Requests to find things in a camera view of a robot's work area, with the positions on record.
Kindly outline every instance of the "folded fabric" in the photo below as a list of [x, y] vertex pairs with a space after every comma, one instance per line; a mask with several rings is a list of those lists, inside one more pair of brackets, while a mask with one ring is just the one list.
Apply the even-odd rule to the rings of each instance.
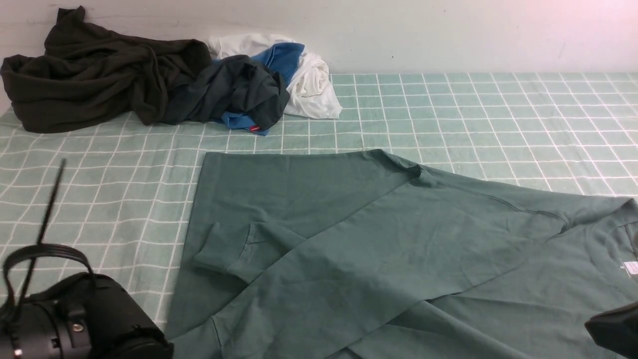
[[247, 114], [259, 130], [277, 123], [290, 98], [280, 73], [245, 55], [211, 62], [193, 81], [180, 77], [162, 122], [208, 122], [225, 112]]
[[[285, 84], [288, 85], [295, 71], [297, 71], [299, 56], [303, 50], [304, 46], [300, 43], [276, 43], [269, 49], [253, 56], [252, 59], [264, 64], [272, 71], [281, 74]], [[224, 114], [221, 115], [221, 119], [216, 119], [215, 121], [224, 123], [232, 130], [243, 128], [262, 136], [268, 134], [268, 130], [262, 130], [255, 124], [250, 115], [245, 113], [224, 112]]]
[[45, 55], [4, 59], [0, 75], [16, 116], [31, 132], [65, 132], [133, 110], [145, 125], [162, 119], [178, 76], [208, 66], [206, 44], [126, 36], [59, 9]]
[[603, 358], [638, 299], [633, 199], [451, 174], [380, 150], [207, 153], [167, 335], [175, 359]]
[[[218, 59], [237, 54], [254, 56], [281, 42], [294, 42], [277, 34], [243, 34], [209, 38], [211, 51]], [[288, 87], [290, 102], [285, 114], [309, 118], [339, 118], [341, 105], [329, 79], [328, 65], [307, 49], [299, 59], [299, 68]]]

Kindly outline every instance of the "black cable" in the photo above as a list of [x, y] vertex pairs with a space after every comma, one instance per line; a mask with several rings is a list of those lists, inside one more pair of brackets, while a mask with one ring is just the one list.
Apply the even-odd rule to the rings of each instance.
[[[56, 182], [53, 185], [53, 191], [51, 191], [51, 197], [48, 200], [47, 211], [44, 214], [44, 219], [42, 221], [42, 226], [40, 227], [40, 233], [38, 233], [38, 239], [36, 240], [36, 245], [42, 244], [42, 239], [44, 239], [44, 233], [47, 230], [48, 220], [51, 217], [51, 212], [53, 212], [53, 204], [56, 201], [57, 190], [60, 187], [60, 182], [62, 180], [62, 172], [64, 171], [64, 166], [66, 166], [66, 159], [62, 159], [62, 163], [60, 164], [60, 169], [57, 170]], [[20, 291], [20, 298], [18, 299], [18, 307], [13, 312], [13, 318], [11, 321], [16, 323], [20, 320], [20, 315], [22, 313], [22, 304], [24, 303], [24, 298], [27, 296], [27, 290], [29, 289], [29, 284], [31, 283], [31, 277], [33, 276], [33, 270], [36, 266], [36, 258], [31, 259], [29, 263], [29, 269], [27, 270], [26, 278], [24, 279], [24, 284], [22, 285], [22, 290]]]

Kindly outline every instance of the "pile of clothes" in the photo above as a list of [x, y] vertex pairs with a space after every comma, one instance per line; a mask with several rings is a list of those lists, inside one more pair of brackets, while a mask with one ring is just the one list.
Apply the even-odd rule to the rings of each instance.
[[145, 125], [216, 121], [265, 135], [284, 113], [341, 112], [327, 65], [292, 39], [227, 36], [209, 49], [118, 34], [85, 15], [59, 9], [44, 56], [4, 59], [4, 89], [25, 130], [73, 131], [133, 111]]

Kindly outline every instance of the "mint green grid fabric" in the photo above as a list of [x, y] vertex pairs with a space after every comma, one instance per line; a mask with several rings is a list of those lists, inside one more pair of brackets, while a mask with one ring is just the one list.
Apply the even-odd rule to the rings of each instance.
[[[217, 124], [146, 127], [124, 114], [67, 134], [0, 118], [0, 259], [35, 240], [68, 159], [47, 241], [73, 245], [160, 325], [170, 303], [199, 165], [209, 151], [381, 148], [474, 178], [638, 197], [638, 73], [333, 75], [339, 120], [285, 116], [267, 137]], [[24, 278], [23, 265], [12, 274]], [[38, 262], [33, 290], [80, 271]]]

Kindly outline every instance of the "white wall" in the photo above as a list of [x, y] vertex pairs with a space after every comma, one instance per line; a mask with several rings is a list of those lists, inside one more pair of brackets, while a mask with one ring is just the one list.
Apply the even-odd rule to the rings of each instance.
[[333, 72], [638, 69], [638, 0], [3, 0], [0, 56], [41, 54], [57, 8], [80, 4], [144, 37], [286, 34]]

